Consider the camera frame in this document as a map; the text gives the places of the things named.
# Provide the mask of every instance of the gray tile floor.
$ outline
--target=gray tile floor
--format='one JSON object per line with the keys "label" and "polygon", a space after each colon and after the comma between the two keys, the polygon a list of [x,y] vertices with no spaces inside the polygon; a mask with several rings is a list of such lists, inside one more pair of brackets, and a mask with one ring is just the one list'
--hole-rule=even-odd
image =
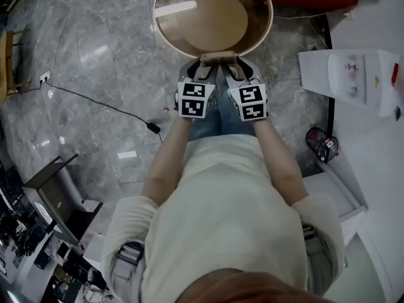
{"label": "gray tile floor", "polygon": [[[51,84],[153,120],[164,137],[175,114],[162,107],[172,109],[177,73],[187,59],[153,31],[152,1],[21,0],[7,26],[28,29],[14,50],[17,77],[38,88],[40,75],[54,66]],[[276,15],[301,13],[275,8]],[[304,175],[316,171],[306,132],[326,124],[326,99],[300,87],[297,53],[314,47],[323,48],[306,19],[274,19],[267,39],[248,55],[267,80],[271,116]],[[119,199],[139,193],[160,144],[142,122],[47,85],[7,99],[0,116],[23,181],[58,155],[79,154],[69,166],[76,185],[84,197],[105,203],[84,243],[92,232],[106,231]],[[128,151],[137,157],[118,159]]]}

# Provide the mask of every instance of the power outlet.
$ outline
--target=power outlet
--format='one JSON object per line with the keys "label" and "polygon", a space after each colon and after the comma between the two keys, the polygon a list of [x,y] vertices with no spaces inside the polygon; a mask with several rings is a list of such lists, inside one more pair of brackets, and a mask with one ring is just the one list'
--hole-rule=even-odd
{"label": "power outlet", "polygon": [[40,76],[40,83],[43,84],[46,81],[49,81],[49,79],[51,78],[51,72],[50,71],[46,71],[44,74],[42,74]]}

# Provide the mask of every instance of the cable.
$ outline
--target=cable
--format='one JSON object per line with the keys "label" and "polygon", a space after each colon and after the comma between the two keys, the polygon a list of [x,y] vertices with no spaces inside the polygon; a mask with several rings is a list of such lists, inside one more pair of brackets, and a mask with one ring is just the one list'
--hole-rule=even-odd
{"label": "cable", "polygon": [[68,17],[69,17],[71,8],[73,7],[73,5],[74,5],[75,2],[76,2],[76,0],[73,0],[73,1],[71,2],[71,5],[70,5],[69,10],[68,10],[68,13],[67,13],[67,15],[66,15],[66,17],[65,17],[65,19],[64,19],[64,23],[63,23],[63,27],[62,27],[61,34],[59,35],[59,39],[57,40],[56,50],[55,50],[55,57],[54,57],[54,59],[53,59],[53,67],[52,67],[52,71],[50,71],[50,74],[51,74],[51,75],[53,74],[53,71],[55,70],[57,49],[59,48],[59,44],[60,44],[61,39],[62,39],[62,34],[63,34],[63,31],[64,31],[64,27],[66,27],[66,23],[68,22]]}
{"label": "cable", "polygon": [[279,18],[279,19],[301,19],[301,18],[307,18],[307,23],[309,24],[309,26],[311,27],[311,29],[313,30],[313,32],[318,36],[318,38],[320,38],[321,42],[324,44],[324,46],[328,48],[326,42],[324,41],[324,39],[318,34],[318,32],[314,29],[314,27],[311,25],[310,23],[310,19],[313,17],[318,17],[318,16],[323,16],[326,15],[326,13],[319,13],[318,15],[312,15],[312,16],[300,16],[300,17],[281,17],[281,16],[274,16],[274,18]]}
{"label": "cable", "polygon": [[35,91],[35,90],[40,90],[41,88],[42,88],[42,83],[40,84],[40,86],[38,88],[32,88],[31,90],[27,90],[24,92],[18,92],[18,94],[24,94],[24,93],[28,93],[28,92]]}
{"label": "cable", "polygon": [[325,46],[327,49],[329,49],[328,46],[327,46],[327,44],[326,44],[326,42],[323,40],[323,38],[321,38],[321,36],[318,34],[318,32],[317,32],[317,31],[314,29],[314,27],[311,25],[311,23],[310,23],[310,18],[307,19],[307,23],[309,24],[309,26],[311,27],[311,29],[313,29],[313,32],[318,36],[318,38],[321,39],[321,41],[323,42],[324,46]]}
{"label": "cable", "polygon": [[[95,103],[95,104],[103,105],[104,107],[107,107],[107,108],[110,108],[110,109],[112,109],[112,110],[115,110],[116,112],[120,112],[121,114],[126,114],[126,115],[128,115],[128,116],[137,118],[137,120],[140,120],[141,122],[143,122],[143,123],[146,124],[147,129],[149,129],[150,131],[152,131],[152,132],[155,133],[155,134],[158,134],[158,136],[160,137],[160,141],[163,142],[163,141],[162,141],[162,138],[161,138],[161,136],[160,136],[160,134],[159,134],[159,132],[161,131],[161,129],[160,129],[157,125],[155,125],[154,123],[152,123],[152,122],[147,122],[147,121],[145,121],[144,119],[142,119],[141,117],[137,116],[136,114],[132,114],[132,113],[130,113],[130,112],[126,112],[126,111],[123,111],[123,110],[119,110],[118,108],[115,108],[115,107],[113,107],[113,106],[111,106],[111,105],[109,105],[109,104],[105,104],[105,103],[103,103],[103,102],[95,101],[95,100],[93,100],[92,98],[86,97],[85,95],[82,95],[82,94],[80,94],[80,93],[76,93],[76,92],[67,90],[67,89],[65,89],[65,88],[61,88],[61,87],[58,87],[58,86],[51,85],[51,84],[48,83],[47,80],[45,81],[45,83],[48,84],[49,86],[53,87],[53,88],[57,88],[58,90],[62,90],[62,91],[68,92],[68,93],[75,94],[75,95],[77,95],[78,97],[85,98],[85,99],[87,99],[87,100],[89,100],[89,101],[91,101],[91,102],[93,102],[93,103]],[[34,90],[40,90],[40,88],[33,88],[33,89],[29,90],[29,91],[26,91],[25,93],[28,93],[28,92],[31,92],[31,91],[34,91]]]}
{"label": "cable", "polygon": [[281,16],[274,16],[274,18],[279,18],[279,19],[300,19],[300,18],[312,18],[312,17],[318,17],[318,16],[323,16],[326,15],[327,13],[319,13],[318,15],[312,15],[312,16],[299,16],[299,17],[281,17]]}
{"label": "cable", "polygon": [[126,112],[126,111],[123,111],[123,110],[119,110],[119,109],[117,109],[117,108],[115,108],[115,107],[113,107],[113,106],[111,106],[111,105],[108,105],[108,104],[105,104],[105,103],[102,103],[102,102],[99,102],[99,101],[95,101],[95,100],[93,100],[92,98],[86,97],[85,95],[82,95],[82,94],[80,94],[80,93],[76,93],[76,92],[74,92],[74,91],[70,91],[70,90],[67,90],[67,89],[65,89],[65,88],[59,88],[58,86],[54,86],[54,85],[49,84],[48,81],[45,81],[45,83],[48,84],[49,86],[53,87],[53,88],[57,88],[58,90],[63,90],[63,91],[65,91],[65,92],[69,92],[69,93],[75,94],[75,95],[77,95],[77,96],[79,96],[79,97],[86,98],[87,100],[89,100],[89,101],[91,101],[91,102],[94,102],[95,104],[100,104],[100,105],[103,105],[104,107],[111,108],[112,110],[118,111],[118,112],[120,112],[120,113],[122,113],[122,114],[127,114],[127,115],[129,115],[129,116],[135,117],[135,118],[139,119],[140,121],[144,122],[145,124],[148,124],[146,121],[144,121],[141,117],[138,117],[136,114],[131,114],[131,113],[129,113],[129,112]]}

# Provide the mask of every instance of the jeans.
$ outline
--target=jeans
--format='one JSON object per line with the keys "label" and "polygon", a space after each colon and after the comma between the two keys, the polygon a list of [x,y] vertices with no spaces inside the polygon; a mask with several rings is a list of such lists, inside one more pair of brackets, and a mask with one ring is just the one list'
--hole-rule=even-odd
{"label": "jeans", "polygon": [[189,133],[189,141],[223,134],[256,136],[251,121],[241,121],[233,108],[225,81],[217,86],[216,104],[212,105],[204,119],[195,119]]}

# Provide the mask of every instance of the wooden chair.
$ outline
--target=wooden chair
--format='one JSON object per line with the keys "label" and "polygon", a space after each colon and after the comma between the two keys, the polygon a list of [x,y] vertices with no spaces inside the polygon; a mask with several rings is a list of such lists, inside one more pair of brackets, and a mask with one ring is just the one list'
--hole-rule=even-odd
{"label": "wooden chair", "polygon": [[13,37],[20,32],[4,32],[0,39],[0,104],[10,95],[17,94],[21,88],[30,86],[31,81],[15,84],[13,76]]}

